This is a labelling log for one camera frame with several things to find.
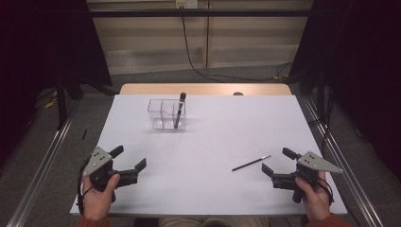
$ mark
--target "floor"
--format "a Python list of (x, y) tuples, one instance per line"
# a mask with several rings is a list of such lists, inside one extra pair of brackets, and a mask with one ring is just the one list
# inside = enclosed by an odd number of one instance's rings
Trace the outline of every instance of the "floor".
[[(230, 75), (246, 79), (214, 77), (224, 82), (279, 82), (271, 79), (277, 67), (234, 67), (203, 71), (214, 75)], [(118, 91), (127, 82), (215, 82), (202, 77), (192, 70), (120, 75), (112, 78)], [(290, 84), (291, 92), (299, 99), (306, 120), (320, 146), (323, 136), (319, 124), (313, 124), (313, 101), (316, 96), (300, 96), (298, 84)], [(51, 97), (46, 96), (37, 103), (37, 112), (32, 124), (20, 144), (3, 166), (0, 178), (0, 226), (71, 226), (78, 217), (69, 215), (71, 201), (76, 196), (78, 168), (87, 156), (87, 150), (96, 145), (103, 123), (113, 103), (112, 96), (105, 96), (91, 87), (82, 85), (85, 97), (82, 100), (67, 100), (72, 120), (65, 131), (56, 131), (58, 126), (57, 103), (44, 108)], [(401, 222), (401, 183), (376, 157), (369, 141), (359, 137), (357, 126), (335, 100), (329, 129), (335, 140), (327, 137), (324, 154), (336, 162), (334, 149), (339, 149), (343, 160), (349, 166), (350, 183), (342, 176), (335, 177), (343, 200), (350, 214), (343, 218), (355, 226), (399, 226)], [(55, 144), (56, 138), (61, 144)], [(348, 185), (357, 188), (356, 192)], [(112, 218), (113, 226), (132, 226), (132, 218)], [(274, 217), (271, 226), (300, 226), (299, 217)]]

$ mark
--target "black marker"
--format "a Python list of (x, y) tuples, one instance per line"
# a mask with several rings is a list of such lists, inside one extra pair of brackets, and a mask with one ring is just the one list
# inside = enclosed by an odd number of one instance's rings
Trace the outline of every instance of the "black marker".
[(174, 129), (178, 128), (178, 123), (180, 122), (180, 116), (181, 116), (181, 108), (183, 107), (183, 103), (185, 102), (185, 98), (186, 98), (186, 93), (181, 93), (180, 94), (180, 104), (178, 106), (177, 119), (176, 119), (176, 122), (174, 124)]
[(256, 159), (255, 161), (252, 161), (252, 162), (247, 163), (247, 164), (245, 164), (245, 165), (239, 166), (239, 167), (237, 167), (237, 168), (233, 168), (232, 171), (239, 170), (239, 169), (241, 169), (241, 168), (243, 168), (243, 167), (245, 167), (245, 166), (252, 165), (252, 164), (257, 163), (257, 162), (259, 162), (259, 161), (262, 161), (262, 160), (264, 160), (264, 159), (266, 159), (266, 158), (270, 158), (270, 155), (265, 156), (265, 157), (261, 157), (260, 159)]

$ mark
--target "sleeve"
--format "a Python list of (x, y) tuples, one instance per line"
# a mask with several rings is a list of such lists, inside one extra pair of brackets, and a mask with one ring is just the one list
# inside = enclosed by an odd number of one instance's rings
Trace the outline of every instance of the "sleeve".
[(81, 216), (76, 227), (110, 227), (110, 221), (108, 218), (102, 220), (90, 220)]
[(331, 214), (326, 219), (323, 219), (321, 221), (315, 221), (315, 222), (309, 222), (307, 227), (352, 227), (351, 224), (346, 222), (345, 220), (339, 218), (338, 216)]

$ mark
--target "black curtain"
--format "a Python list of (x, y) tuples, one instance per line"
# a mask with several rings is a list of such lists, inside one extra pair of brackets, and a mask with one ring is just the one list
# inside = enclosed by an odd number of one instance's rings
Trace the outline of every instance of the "black curtain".
[(85, 0), (0, 1), (1, 160), (23, 136), (38, 93), (60, 77), (67, 91), (83, 81), (112, 85)]

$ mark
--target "aluminum rail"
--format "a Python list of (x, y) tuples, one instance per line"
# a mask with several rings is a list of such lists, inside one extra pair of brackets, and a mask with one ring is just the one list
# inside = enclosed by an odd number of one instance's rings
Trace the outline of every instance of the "aluminum rail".
[[(317, 115), (317, 108), (313, 100), (310, 97), (307, 97), (305, 98), (305, 103), (314, 120), (319, 119)], [(319, 123), (318, 129), (322, 136), (324, 136), (326, 125), (324, 125), (323, 123)], [(371, 203), (369, 197), (366, 195), (365, 191), (362, 189), (362, 186), (359, 184), (357, 177), (354, 175), (354, 172), (348, 165), (345, 157), (342, 155), (340, 147), (338, 146), (330, 131), (327, 134), (325, 142), (326, 145), (329, 147), (330, 153), (334, 157), (336, 164), (340, 166), (340, 168), (344, 169), (344, 172), (342, 174), (344, 180), (350, 188), (350, 191), (357, 201), (357, 205), (359, 206), (359, 209), (368, 222), (369, 226), (383, 227), (384, 225), (381, 222), (380, 217), (378, 216), (373, 204)]]
[(334, 11), (312, 9), (91, 9), (46, 10), (41, 15), (79, 17), (326, 17)]
[(71, 110), (71, 114), (67, 118), (67, 121), (64, 123), (64, 125), (61, 127), (60, 130), (56, 131), (53, 141), (49, 149), (47, 150), (44, 159), (42, 160), (41, 165), (38, 168), (38, 171), (36, 171), (35, 176), (33, 177), (28, 189), (26, 190), (26, 193), (24, 194), (24, 196), (20, 200), (20, 203), (14, 210), (14, 213), (12, 214), (9, 223), (7, 224), (7, 227), (24, 226), (26, 219), (30, 213), (30, 210), (32, 209), (35, 200), (37, 199), (39, 193), (41, 192), (48, 171), (52, 166), (60, 150), (62, 141), (64, 140), (65, 135), (68, 133), (72, 119), (78, 111), (78, 105), (79, 105), (78, 102), (74, 103)]

